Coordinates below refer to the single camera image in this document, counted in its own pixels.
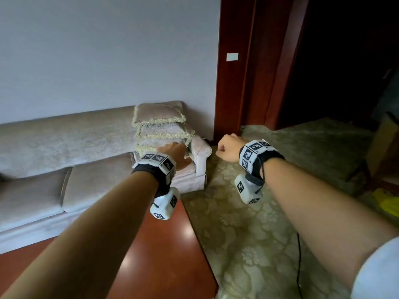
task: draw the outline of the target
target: wooden table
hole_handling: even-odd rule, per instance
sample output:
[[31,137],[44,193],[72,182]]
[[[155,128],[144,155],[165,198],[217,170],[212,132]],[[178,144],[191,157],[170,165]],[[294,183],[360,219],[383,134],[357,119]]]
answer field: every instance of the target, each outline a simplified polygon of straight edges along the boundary
[[[53,239],[0,255],[0,294]],[[181,201],[171,219],[149,211],[127,252],[109,299],[211,299],[218,285]]]

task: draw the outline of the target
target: beige sofa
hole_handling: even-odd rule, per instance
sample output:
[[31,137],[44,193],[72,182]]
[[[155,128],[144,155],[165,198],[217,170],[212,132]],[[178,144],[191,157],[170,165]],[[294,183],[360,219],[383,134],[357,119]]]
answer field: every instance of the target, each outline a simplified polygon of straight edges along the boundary
[[[0,125],[0,254],[59,235],[131,174],[133,109]],[[194,162],[172,181],[181,193],[206,182],[211,147],[195,135],[190,150]]]

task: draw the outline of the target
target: white switch plate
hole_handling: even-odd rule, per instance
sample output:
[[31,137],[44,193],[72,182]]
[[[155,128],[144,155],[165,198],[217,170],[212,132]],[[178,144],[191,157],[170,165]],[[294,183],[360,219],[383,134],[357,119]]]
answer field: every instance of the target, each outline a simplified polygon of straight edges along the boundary
[[226,61],[237,61],[238,53],[228,53],[226,57]]

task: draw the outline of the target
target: floral carpet pattern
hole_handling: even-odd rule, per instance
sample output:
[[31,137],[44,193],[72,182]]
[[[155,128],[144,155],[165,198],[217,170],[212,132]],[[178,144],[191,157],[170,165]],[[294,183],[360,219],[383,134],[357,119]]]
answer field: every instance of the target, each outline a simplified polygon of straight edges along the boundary
[[[351,183],[345,177],[361,161],[373,134],[322,119],[278,131],[247,126],[242,136],[265,139],[288,161],[352,194],[362,177]],[[234,179],[242,172],[238,164],[213,153],[207,163],[206,189],[182,195],[218,281],[217,298],[299,298],[297,233],[266,186],[259,202],[246,205],[241,201]],[[301,249],[303,297],[349,298],[350,292],[321,266],[303,241]]]

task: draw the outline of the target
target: hand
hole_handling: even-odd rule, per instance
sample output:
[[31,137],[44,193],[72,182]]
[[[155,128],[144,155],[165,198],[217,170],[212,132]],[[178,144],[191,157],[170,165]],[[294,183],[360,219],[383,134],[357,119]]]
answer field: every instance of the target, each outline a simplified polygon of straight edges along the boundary
[[158,148],[158,152],[167,154],[173,158],[176,162],[176,171],[184,169],[191,164],[191,158],[184,158],[186,154],[186,145],[183,143],[173,142],[167,144],[161,148]]
[[216,155],[226,161],[238,162],[240,149],[246,143],[249,143],[249,141],[234,133],[232,135],[226,134],[217,144]]

